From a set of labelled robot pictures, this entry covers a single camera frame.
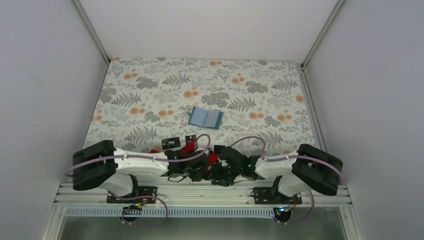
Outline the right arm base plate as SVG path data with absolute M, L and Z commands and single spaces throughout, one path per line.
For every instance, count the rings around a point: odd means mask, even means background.
M 272 190 L 271 187 L 254 187 L 250 196 L 253 197 L 256 205 L 300 205 L 303 203 L 299 193 L 288 197 L 277 190 Z

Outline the teal leather card holder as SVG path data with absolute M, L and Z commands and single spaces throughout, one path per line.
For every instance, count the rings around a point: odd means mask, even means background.
M 194 106 L 189 115 L 188 124 L 200 128 L 218 130 L 223 116 L 224 113 L 220 110 L 208 110 Z

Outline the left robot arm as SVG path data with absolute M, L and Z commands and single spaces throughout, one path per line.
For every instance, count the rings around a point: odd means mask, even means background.
M 201 180 L 209 165 L 208 152 L 196 142 L 180 150 L 132 152 L 103 140 L 75 152 L 65 173 L 76 191 L 100 188 L 131 203 L 139 197 L 138 181 L 144 177 Z

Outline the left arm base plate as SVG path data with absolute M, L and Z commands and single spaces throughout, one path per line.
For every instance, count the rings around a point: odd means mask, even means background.
M 138 190 L 134 190 L 132 193 L 123 196 L 125 199 L 135 198 L 139 196 L 156 196 L 158 188 L 156 186 L 139 186 Z M 152 198 L 138 198 L 132 200 L 124 200 L 116 198 L 112 194 L 108 193 L 106 202 L 108 204 L 155 204 L 156 200 Z

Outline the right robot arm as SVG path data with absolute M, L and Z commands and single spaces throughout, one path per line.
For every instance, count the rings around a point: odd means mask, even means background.
M 335 196 L 342 181 L 342 168 L 342 160 L 305 143 L 296 151 L 264 157 L 246 156 L 228 146 L 221 150 L 207 177 L 224 187 L 233 185 L 236 177 L 249 181 L 271 179 L 271 198 L 282 204 L 289 197 L 311 190 Z

